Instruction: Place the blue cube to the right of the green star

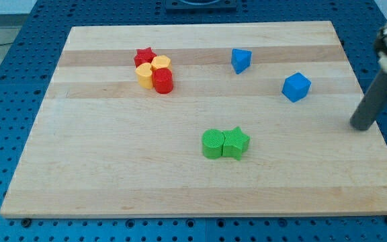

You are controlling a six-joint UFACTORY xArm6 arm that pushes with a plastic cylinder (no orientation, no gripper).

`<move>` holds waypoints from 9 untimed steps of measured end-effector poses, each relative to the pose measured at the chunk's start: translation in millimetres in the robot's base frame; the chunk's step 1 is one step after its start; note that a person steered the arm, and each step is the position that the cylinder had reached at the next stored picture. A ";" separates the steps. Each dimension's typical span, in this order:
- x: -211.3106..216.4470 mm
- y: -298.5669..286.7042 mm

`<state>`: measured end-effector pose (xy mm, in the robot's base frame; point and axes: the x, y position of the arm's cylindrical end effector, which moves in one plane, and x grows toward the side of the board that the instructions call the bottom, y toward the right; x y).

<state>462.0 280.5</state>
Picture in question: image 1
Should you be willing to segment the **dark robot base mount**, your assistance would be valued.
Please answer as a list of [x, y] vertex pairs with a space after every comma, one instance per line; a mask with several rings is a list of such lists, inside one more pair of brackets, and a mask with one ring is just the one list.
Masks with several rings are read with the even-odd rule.
[[209, 11], [236, 11], [237, 0], [164, 0], [168, 13], [205, 13]]

